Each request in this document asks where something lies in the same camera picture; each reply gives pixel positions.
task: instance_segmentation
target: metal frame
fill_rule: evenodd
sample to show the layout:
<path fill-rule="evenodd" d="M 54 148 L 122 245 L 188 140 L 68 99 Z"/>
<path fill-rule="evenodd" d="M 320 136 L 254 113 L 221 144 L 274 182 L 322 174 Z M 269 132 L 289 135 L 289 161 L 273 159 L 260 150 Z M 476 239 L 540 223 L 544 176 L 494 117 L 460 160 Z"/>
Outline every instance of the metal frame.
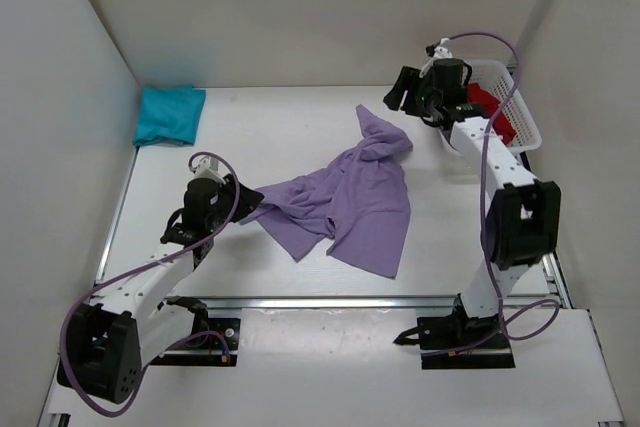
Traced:
<path fill-rule="evenodd" d="M 69 422 L 71 421 L 71 416 L 69 414 L 53 414 L 48 420 L 49 422 L 46 425 L 42 425 L 42 427 L 67 427 Z"/>
<path fill-rule="evenodd" d="M 138 147 L 135 148 L 133 158 L 131 159 L 131 165 L 129 166 L 129 172 L 118 196 L 118 202 L 116 203 L 116 210 L 111 219 L 109 225 L 109 232 L 107 233 L 107 239 L 105 240 L 104 247 L 102 248 L 102 255 L 100 256 L 100 263 L 98 264 L 98 271 L 96 272 L 95 282 L 100 283 L 104 279 L 104 272 L 109 263 L 109 254 L 111 253 L 111 245 L 118 229 L 118 223 L 120 222 L 120 215 L 122 214 L 122 208 L 124 207 L 124 201 L 127 197 L 127 191 L 129 190 L 129 184 L 131 183 L 131 177 L 133 177 L 133 169 L 136 166 L 138 160 Z"/>
<path fill-rule="evenodd" d="M 104 279 L 105 271 L 109 262 L 109 255 L 118 228 L 124 202 L 129 190 L 129 184 L 133 177 L 133 171 L 138 158 L 138 149 L 133 155 L 126 181 L 118 197 L 116 210 L 111 220 L 109 233 L 107 235 L 100 264 L 96 273 L 96 283 Z M 526 157 L 522 159 L 525 166 L 528 165 Z M 546 255 L 542 259 L 542 265 L 550 283 L 555 286 L 556 292 L 548 296 L 541 295 L 513 295 L 509 296 L 505 302 L 507 307 L 517 308 L 527 305 L 530 302 L 540 300 L 545 297 L 559 298 L 563 307 L 572 309 L 573 305 L 569 297 L 564 277 L 560 268 L 558 256 L 553 253 Z M 378 296 L 346 296 L 346 297 L 202 297 L 201 298 L 211 310 L 238 310 L 238 309 L 424 309 L 424 308 L 449 308 L 453 304 L 454 296 L 398 296 L 398 297 L 378 297 Z"/>

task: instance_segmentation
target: purple towel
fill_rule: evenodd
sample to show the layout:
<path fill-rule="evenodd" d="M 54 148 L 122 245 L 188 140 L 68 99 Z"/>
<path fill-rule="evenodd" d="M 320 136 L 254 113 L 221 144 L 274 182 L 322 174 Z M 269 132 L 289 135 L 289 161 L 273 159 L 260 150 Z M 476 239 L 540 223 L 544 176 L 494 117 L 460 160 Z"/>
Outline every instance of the purple towel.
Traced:
<path fill-rule="evenodd" d="M 401 129 L 356 107 L 364 137 L 326 168 L 257 189 L 258 209 L 242 223 L 260 225 L 296 260 L 324 237 L 327 254 L 355 267 L 395 277 L 411 207 L 404 171 L 393 155 L 413 144 Z"/>

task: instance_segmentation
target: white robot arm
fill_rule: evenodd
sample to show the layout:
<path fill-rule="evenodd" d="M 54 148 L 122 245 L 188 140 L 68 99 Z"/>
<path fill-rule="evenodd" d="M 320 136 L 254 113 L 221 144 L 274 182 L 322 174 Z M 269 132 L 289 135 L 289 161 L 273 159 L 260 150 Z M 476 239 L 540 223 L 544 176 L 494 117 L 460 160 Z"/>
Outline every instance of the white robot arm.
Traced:
<path fill-rule="evenodd" d="M 206 305 L 174 296 L 172 290 L 212 249 L 211 233 L 230 215 L 231 222 L 246 217 L 263 196 L 238 182 L 233 210 L 236 182 L 218 174 L 215 160 L 205 157 L 193 171 L 184 207 L 171 215 L 161 245 L 149 258 L 159 265 L 132 275 L 73 314 L 66 332 L 67 355 L 80 386 L 90 395 L 122 403 L 153 359 L 185 337 L 208 330 Z M 173 255 L 198 243 L 202 245 L 184 255 Z M 57 379 L 70 386 L 62 364 Z"/>
<path fill-rule="evenodd" d="M 434 46 L 428 47 L 427 52 L 432 56 Z M 508 295 L 532 265 L 555 250 L 558 236 L 558 186 L 539 181 L 525 169 L 493 130 L 487 134 L 484 162 L 489 116 L 482 105 L 467 101 L 470 77 L 471 67 L 464 61 L 441 55 L 426 74 L 403 67 L 384 98 L 391 110 L 420 117 L 426 125 L 437 128 L 478 174 L 486 175 L 483 195 L 490 199 L 490 208 L 484 223 L 485 252 L 500 296 L 483 258 L 471 284 L 456 297 L 450 315 L 425 318 L 417 328 L 401 333 L 394 341 L 399 345 L 419 344 L 433 354 L 459 352 L 469 345 L 484 345 L 483 339 L 500 337 L 500 297 Z M 418 339 L 410 338 L 415 334 Z M 508 347 L 508 338 L 503 336 L 501 340 L 494 344 Z M 445 365 L 441 360 L 435 363 Z"/>

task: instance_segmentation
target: laundry basket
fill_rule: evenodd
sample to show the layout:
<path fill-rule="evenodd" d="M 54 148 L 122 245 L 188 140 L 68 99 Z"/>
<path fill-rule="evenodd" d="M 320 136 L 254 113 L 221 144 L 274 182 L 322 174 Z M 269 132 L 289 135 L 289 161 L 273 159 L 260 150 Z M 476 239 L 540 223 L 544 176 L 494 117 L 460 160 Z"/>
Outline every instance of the laundry basket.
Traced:
<path fill-rule="evenodd" d="M 497 60 L 467 60 L 466 62 L 473 69 L 470 83 L 477 82 L 496 99 L 502 100 L 507 96 L 509 89 L 513 86 L 513 80 L 504 64 Z M 540 147 L 542 143 L 540 132 L 520 92 L 516 90 L 502 112 L 516 131 L 516 136 L 507 146 L 512 154 Z"/>

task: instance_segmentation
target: folded teal cloth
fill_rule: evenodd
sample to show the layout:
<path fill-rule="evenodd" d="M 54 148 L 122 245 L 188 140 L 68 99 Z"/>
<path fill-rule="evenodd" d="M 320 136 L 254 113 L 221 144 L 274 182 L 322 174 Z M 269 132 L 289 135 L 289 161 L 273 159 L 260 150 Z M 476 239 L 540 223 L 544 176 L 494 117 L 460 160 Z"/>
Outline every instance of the folded teal cloth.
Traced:
<path fill-rule="evenodd" d="M 206 93 L 193 86 L 172 89 L 145 87 L 133 145 L 151 145 L 162 141 L 193 145 Z"/>

